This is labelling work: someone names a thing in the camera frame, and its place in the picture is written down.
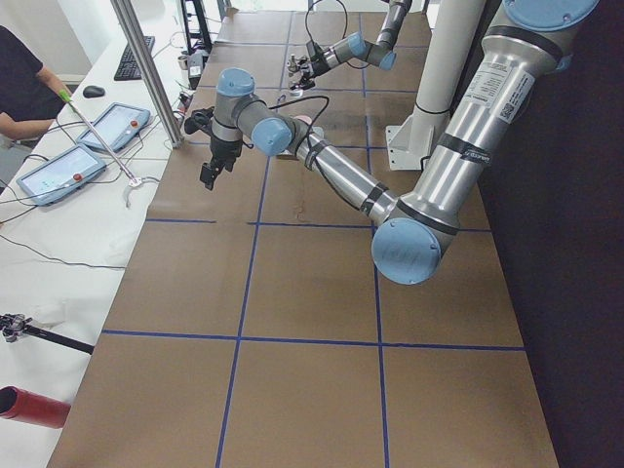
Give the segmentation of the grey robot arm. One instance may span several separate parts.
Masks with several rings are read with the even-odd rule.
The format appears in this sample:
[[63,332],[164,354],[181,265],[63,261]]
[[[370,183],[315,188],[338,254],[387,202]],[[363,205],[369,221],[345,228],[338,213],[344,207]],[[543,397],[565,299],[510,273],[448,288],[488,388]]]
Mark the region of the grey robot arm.
[[376,224],[371,255],[389,280],[428,280],[459,229],[458,213],[535,80],[564,66],[593,1],[505,1],[482,45],[484,58],[414,189],[393,194],[316,134],[309,122],[280,115],[254,91],[241,68],[223,70],[213,107],[185,120],[188,134],[210,138],[212,159],[200,179],[212,188],[250,140],[262,153],[283,152],[318,173],[347,204]]
[[327,47],[322,47],[314,40],[308,26],[308,15],[316,4],[318,1],[314,1],[308,7],[304,19],[309,37],[306,43],[307,55],[300,58],[291,55],[288,61],[287,71],[291,78],[289,83],[291,92],[303,92],[313,88],[316,78],[344,63],[355,68],[355,65],[350,63],[351,59],[362,61],[365,64],[364,68],[372,65],[382,70],[390,70],[393,67],[397,56],[394,47],[404,19],[410,11],[412,4],[410,0],[387,1],[388,12],[375,43],[365,40],[361,31],[347,35],[348,19],[345,19],[341,39]]

